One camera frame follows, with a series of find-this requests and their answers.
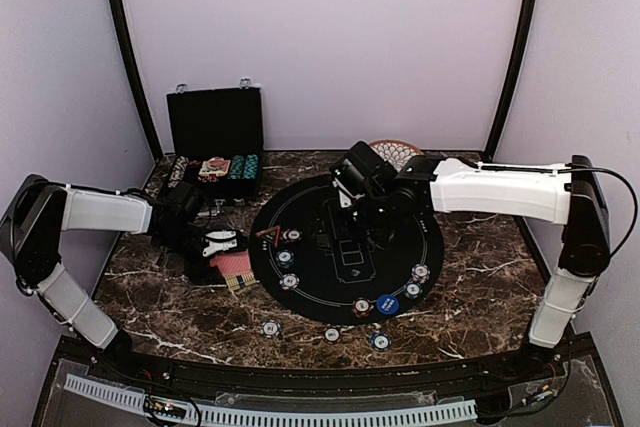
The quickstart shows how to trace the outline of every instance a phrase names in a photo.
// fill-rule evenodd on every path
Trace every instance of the marble table surface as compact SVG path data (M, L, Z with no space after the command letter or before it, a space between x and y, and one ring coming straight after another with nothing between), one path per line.
M430 152L427 155L475 154ZM327 172L339 152L267 152L260 197L244 207L223 207L216 223L249 233L269 198L300 179ZM172 156L147 184L155 195ZM182 261L151 246L145 236L123 235L95 294L96 302L127 330L138 352L173 359L245 367L349 369L405 366L496 354L518 348L544 283L508 216L438 214L445 263L436 287L411 311L381 325L340 328L336 344L323 340L327 325L283 308L260 284L231 293L226 285L194 286ZM264 339L267 319L282 336ZM386 353L369 336L393 339Z

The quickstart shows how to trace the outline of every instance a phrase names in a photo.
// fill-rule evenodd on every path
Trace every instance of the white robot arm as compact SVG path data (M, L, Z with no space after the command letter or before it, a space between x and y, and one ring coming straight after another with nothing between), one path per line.
M564 225L563 253L528 334L530 344L551 349L610 260L607 208L595 176L585 172L590 167L582 156L574 156L570 166L416 156L398 173L359 142L332 167L332 177L352 228L382 235L377 245L390 237L394 220L417 209L499 213Z
M193 282L205 281L212 272L209 260L221 251L246 248L246 239L233 230L208 232L191 224L202 203L202 194L185 183L156 200L32 175L0 222L0 251L12 263L22 293L37 294L61 322L118 357L126 355L131 339L65 269L58 253L60 233L83 229L147 234L182 255L185 274Z

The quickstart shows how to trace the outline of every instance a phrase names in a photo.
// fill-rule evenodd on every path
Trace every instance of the blue poker chip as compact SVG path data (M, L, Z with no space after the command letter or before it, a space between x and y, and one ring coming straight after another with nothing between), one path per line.
M408 299L417 299L422 294L422 286L417 282L409 282L404 286L404 295Z
M369 337L369 345L376 352L386 352L391 349L391 337L386 334L373 334Z
M275 320L267 320L262 324L262 336L265 339L275 339L281 330L280 324Z
M381 295L376 302L376 307L381 314L393 315L400 308L400 301L393 295Z

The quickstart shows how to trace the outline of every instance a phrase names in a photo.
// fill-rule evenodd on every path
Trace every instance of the lavender wall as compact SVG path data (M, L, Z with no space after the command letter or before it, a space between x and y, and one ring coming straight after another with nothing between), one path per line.
M640 189L639 26L640 0L538 0L498 159L549 163L584 153ZM631 201L621 184L601 181L616 243ZM553 265L559 229L530 225ZM576 321L595 337L626 425L640 425L638 239L613 260Z
M108 0L0 0L0 213L29 173L139 186L151 155L125 78ZM63 235L69 270L92 289L111 234ZM20 295L0 258L2 425L30 425L61 328Z
M243 76L264 86L269 149L358 138L482 149L520 2L126 0L167 151L169 91L236 86Z

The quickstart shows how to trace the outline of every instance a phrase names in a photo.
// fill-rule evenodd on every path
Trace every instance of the wire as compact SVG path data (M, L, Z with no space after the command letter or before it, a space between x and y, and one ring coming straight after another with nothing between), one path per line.
M570 167L568 169L558 170L559 174L566 174L566 173L572 173L572 172L593 172L598 174L610 175L612 177L615 177L619 181L621 181L625 185L625 187L629 190L629 193L631 194L631 199L633 200L633 217L631 219L631 224L629 225L629 228L627 229L626 234L624 235L624 237L622 237L622 240L616 246L616 248L611 251L611 258L613 258L613 256L620 251L622 246L626 244L627 240L629 240L629 237L631 237L631 233L635 229L636 223L638 221L638 196L636 195L636 191L631 185L631 182L629 182L622 174L619 174L614 170L605 169L602 167Z
M549 367L551 367L551 369L553 370L553 373L554 373L554 377L553 377L553 380L552 380L552 383L553 383L557 379L556 370L555 370L555 367L553 367L551 364L547 364L547 365L549 365ZM567 387L567 384L569 383L569 377L570 376L571 376L571 340L568 341L567 372L566 372L565 380L562 383L562 385L560 386L560 388L556 390L556 393L553 395L553 397L551 397L549 400L547 400L542 405L542 407L540 407L539 409L532 410L530 412L518 412L518 410L523 409L523 408L528 407L528 406L533 404L533 403L529 403L529 401L534 399L538 395L540 395L540 392L536 391L533 394L529 394L527 397L522 399L521 403L515 405L514 407L511 407L508 410L504 410L502 412L484 412L484 411L478 410L478 418L526 417L526 416L529 416L529 415L539 414L543 410L548 409L549 406L551 406L558 399L558 397L560 397L560 395L564 392L564 389Z
M207 209L209 210L209 218L207 219L207 225L204 226L204 228L206 229L211 225L211 221L213 220L213 209L211 208L211 204L209 203L209 200L207 199L206 196L202 196L202 199L204 200L204 203L207 204Z
M151 382L153 382L153 376L151 375L151 372L149 372L147 369L141 370L140 373L146 376Z
M547 400L547 402L539 409L533 410L531 412L520 412L520 413L511 414L511 415L508 415L508 417L527 417L529 415L539 414L543 410L548 409L556 400L558 400L558 397L560 397L562 392L564 392L564 389L567 387L567 384L569 383L570 376L571 376L571 341L569 341L569 351L567 353L567 374L564 378L564 382L562 383L560 388L556 391L555 395L551 397L549 400Z
M111 372L113 372L116 375L119 375L120 377L127 379L130 382L138 382L141 384L145 384L145 385L149 385L149 386L153 386L159 389L164 389L170 392L173 392L177 395L179 395L183 400L186 400L187 402L189 402L193 408L196 411L196 415L198 416L198 422L196 423L196 427L201 427L202 425L202 411L200 410L200 407L198 407L198 404L196 404L196 402L193 400L193 398L187 394L185 394L184 392L182 392L181 390L176 389L175 387L171 387L169 385L163 385L163 384L159 384L158 382L152 382L151 380L143 380L143 379L136 379L135 377L131 377L127 374L123 374L122 372L120 372L118 369L116 369L115 367L109 365L108 362L106 361L101 361L98 362L100 365L106 367L107 369L109 369Z

